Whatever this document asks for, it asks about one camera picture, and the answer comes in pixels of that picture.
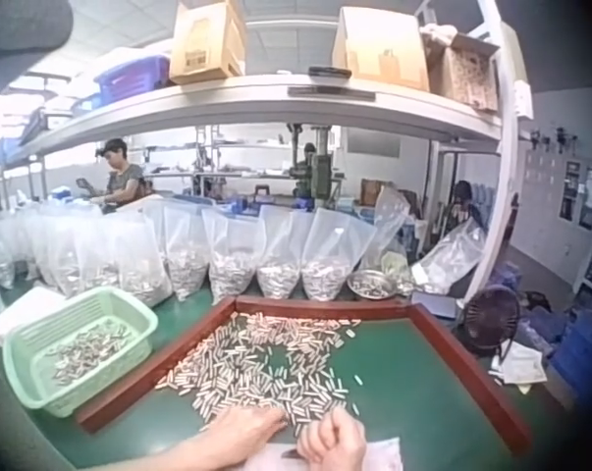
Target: white cabinet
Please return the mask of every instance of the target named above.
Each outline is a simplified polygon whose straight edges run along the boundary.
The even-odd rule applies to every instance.
[[[592,161],[529,151],[511,243],[574,284],[592,243]]]

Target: ceiling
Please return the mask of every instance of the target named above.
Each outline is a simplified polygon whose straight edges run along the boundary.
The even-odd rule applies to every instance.
[[[69,42],[32,69],[74,75],[119,46],[142,46],[171,37],[178,0],[70,0],[75,25]],[[191,4],[207,0],[185,0]],[[420,0],[240,0],[246,19],[337,17],[343,5],[413,13]],[[439,23],[462,31],[478,26],[477,0],[433,0]],[[592,35],[574,0],[500,0],[505,21],[518,32],[535,91],[592,85]],[[248,74],[304,71],[330,61],[331,27],[248,28]]]

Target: black cap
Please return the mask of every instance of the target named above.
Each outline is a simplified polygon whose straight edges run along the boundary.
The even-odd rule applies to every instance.
[[[102,149],[97,150],[97,155],[103,157],[106,152],[123,151],[123,155],[128,155],[128,145],[118,137],[106,141]]]

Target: electric fan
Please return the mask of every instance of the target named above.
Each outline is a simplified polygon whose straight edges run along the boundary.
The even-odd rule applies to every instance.
[[[519,319],[520,304],[515,292],[505,287],[485,288],[463,308],[455,334],[471,353],[480,357],[498,354],[504,359],[510,351]]]

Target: paper sheet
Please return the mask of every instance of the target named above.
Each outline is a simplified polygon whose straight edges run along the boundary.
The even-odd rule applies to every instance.
[[[0,345],[19,326],[48,316],[64,303],[65,297],[49,288],[33,287],[0,314]]]
[[[511,345],[508,355],[500,362],[498,356],[492,359],[493,376],[500,378],[506,385],[519,386],[520,392],[527,394],[531,385],[547,381],[542,366],[542,352],[524,346],[517,341]]]
[[[305,461],[282,457],[290,449],[294,449],[294,446],[269,444],[238,471],[308,471]],[[396,438],[367,444],[363,471],[403,471],[401,441]]]

